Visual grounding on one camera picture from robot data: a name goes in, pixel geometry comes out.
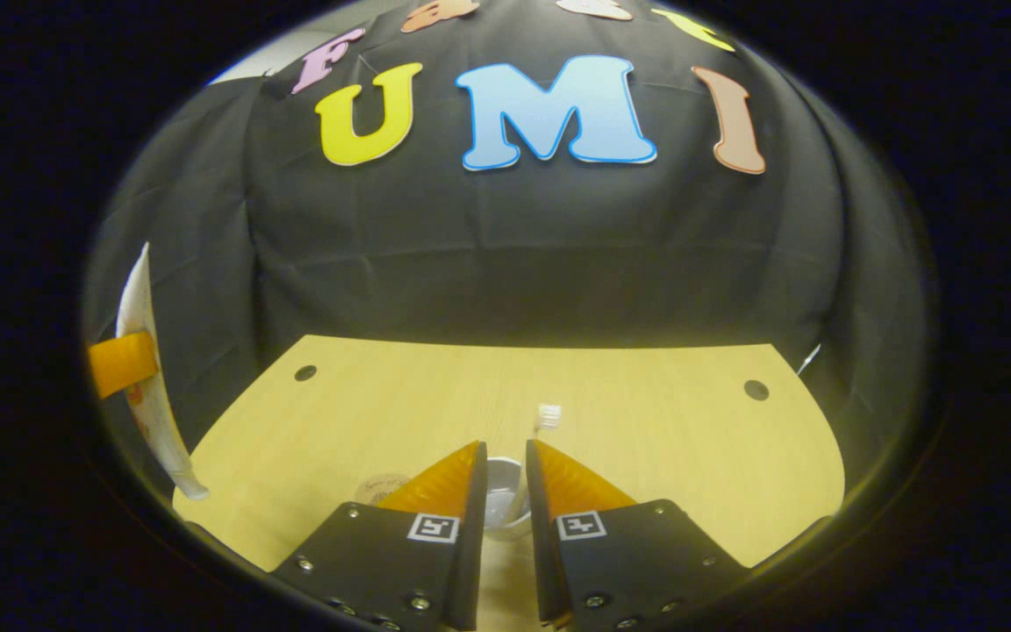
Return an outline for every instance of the yellow letter u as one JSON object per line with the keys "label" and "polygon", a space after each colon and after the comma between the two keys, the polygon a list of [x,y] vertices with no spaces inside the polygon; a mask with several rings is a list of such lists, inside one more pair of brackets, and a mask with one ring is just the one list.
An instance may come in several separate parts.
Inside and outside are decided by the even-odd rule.
{"label": "yellow letter u", "polygon": [[365,137],[354,132],[354,96],[360,95],[361,85],[346,85],[314,105],[323,119],[319,133],[327,159],[349,167],[395,149],[412,128],[412,76],[422,70],[424,64],[404,64],[374,77],[373,85],[384,91],[384,121],[377,131]]}

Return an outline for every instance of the small round sticker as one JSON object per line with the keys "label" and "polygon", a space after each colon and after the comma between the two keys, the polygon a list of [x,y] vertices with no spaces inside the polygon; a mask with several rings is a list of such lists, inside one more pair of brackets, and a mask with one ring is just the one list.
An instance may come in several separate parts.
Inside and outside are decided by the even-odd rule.
{"label": "small round sticker", "polygon": [[382,475],[370,476],[364,482],[357,485],[357,491],[354,492],[354,502],[361,505],[373,505],[375,507],[380,501],[384,501],[385,496],[388,496],[389,493],[403,487],[408,480],[410,479],[407,476],[398,475],[397,473],[382,473]]}

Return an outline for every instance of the black cloth backdrop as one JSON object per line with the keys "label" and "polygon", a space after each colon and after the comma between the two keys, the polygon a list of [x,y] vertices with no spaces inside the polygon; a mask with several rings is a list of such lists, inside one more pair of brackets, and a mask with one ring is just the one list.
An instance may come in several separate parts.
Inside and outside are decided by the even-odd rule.
{"label": "black cloth backdrop", "polygon": [[[898,181],[794,77],[737,43],[702,43],[650,8],[634,20],[553,3],[482,3],[400,31],[408,7],[366,33],[320,83],[291,95],[302,61],[208,85],[145,145],[105,211],[84,291],[87,343],[113,336],[143,242],[166,384],[193,449],[237,395],[305,335],[543,347],[771,343],[815,393],[856,484],[916,413],[932,340],[929,261]],[[315,47],[321,41],[315,41]],[[462,168],[469,93],[455,77],[513,64],[548,88],[571,57],[623,57],[643,165],[548,161]],[[419,62],[415,119],[387,156],[326,160],[314,104],[358,83],[354,123],[382,120],[377,72]],[[714,157],[701,65],[750,93],[760,176]],[[104,420],[136,470],[171,489],[119,396]]]}

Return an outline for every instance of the blue letter m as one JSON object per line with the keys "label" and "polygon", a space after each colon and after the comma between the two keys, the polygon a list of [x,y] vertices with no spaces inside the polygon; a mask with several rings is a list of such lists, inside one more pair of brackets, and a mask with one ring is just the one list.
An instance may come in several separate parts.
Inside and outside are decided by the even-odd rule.
{"label": "blue letter m", "polygon": [[633,69],[619,57],[572,57],[547,92],[509,64],[462,73],[455,84],[470,92],[474,127],[474,147],[462,157],[462,166],[482,171],[517,162],[522,152],[505,141],[507,118],[534,155],[549,160],[573,112],[579,136],[568,145],[568,153],[578,160],[654,160],[657,148],[643,139],[630,101],[627,73]]}

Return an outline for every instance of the light wood tabletop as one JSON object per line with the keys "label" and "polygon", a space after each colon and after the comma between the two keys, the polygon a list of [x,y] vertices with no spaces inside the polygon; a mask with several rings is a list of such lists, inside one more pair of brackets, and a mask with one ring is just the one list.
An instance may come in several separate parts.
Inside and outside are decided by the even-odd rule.
{"label": "light wood tabletop", "polygon": [[[313,365],[309,379],[296,380]],[[755,380],[767,396],[745,389]],[[271,571],[372,476],[417,475],[470,441],[525,455],[539,437],[635,501],[668,499],[747,567],[845,492],[825,416],[769,344],[480,348],[305,336],[193,451],[203,501],[174,509]],[[539,629],[530,537],[482,544],[478,629]]]}

